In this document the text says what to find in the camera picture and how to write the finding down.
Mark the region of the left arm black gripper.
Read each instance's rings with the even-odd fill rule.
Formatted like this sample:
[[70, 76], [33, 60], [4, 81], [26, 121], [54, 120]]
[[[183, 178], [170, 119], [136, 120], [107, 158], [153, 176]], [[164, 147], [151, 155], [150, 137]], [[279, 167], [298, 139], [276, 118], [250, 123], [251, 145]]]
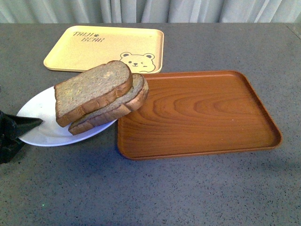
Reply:
[[10, 162], [24, 143], [18, 138], [39, 126], [40, 118], [6, 115], [0, 112], [0, 163]]

